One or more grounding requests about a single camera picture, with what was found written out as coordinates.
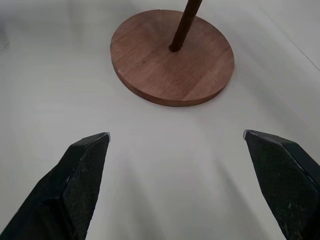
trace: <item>wooden disc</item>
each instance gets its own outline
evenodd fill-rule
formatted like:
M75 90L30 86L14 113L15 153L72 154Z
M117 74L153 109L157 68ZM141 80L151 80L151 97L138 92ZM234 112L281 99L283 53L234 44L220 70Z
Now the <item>wooden disc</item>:
M226 38L195 17L183 47L171 52L182 12L151 10L122 23L111 40L111 60L122 83L150 102L194 106L218 95L235 68Z

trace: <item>textured black rubber pad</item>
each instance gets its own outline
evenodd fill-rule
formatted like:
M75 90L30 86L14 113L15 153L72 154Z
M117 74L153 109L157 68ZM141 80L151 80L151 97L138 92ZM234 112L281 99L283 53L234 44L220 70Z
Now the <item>textured black rubber pad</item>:
M320 240L320 166L295 142L246 130L254 170L287 240Z
M34 187L0 240L84 240L93 216L110 135L72 144Z

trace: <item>wooden pole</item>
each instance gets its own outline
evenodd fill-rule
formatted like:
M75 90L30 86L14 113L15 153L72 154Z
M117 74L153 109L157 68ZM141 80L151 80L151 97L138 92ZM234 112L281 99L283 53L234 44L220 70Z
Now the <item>wooden pole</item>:
M182 48L201 2L202 0L188 0L172 44L169 46L172 52L178 52Z

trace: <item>dark wooden rod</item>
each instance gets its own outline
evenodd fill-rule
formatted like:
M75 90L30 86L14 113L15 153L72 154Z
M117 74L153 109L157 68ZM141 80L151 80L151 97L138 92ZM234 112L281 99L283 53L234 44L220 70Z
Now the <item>dark wooden rod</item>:
M194 21L195 16L199 10L201 2L202 0L188 0L172 44L169 46L169 49L172 52L178 52L183 46L187 34L191 28L192 22Z

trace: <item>round wooden base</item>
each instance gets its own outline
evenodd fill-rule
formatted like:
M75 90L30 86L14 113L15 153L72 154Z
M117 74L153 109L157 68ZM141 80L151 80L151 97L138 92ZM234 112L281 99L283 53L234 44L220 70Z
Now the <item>round wooden base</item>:
M226 38L195 17L183 47L171 52L182 12L151 10L127 19L111 40L111 60L122 83L150 102L194 106L218 95L235 68Z

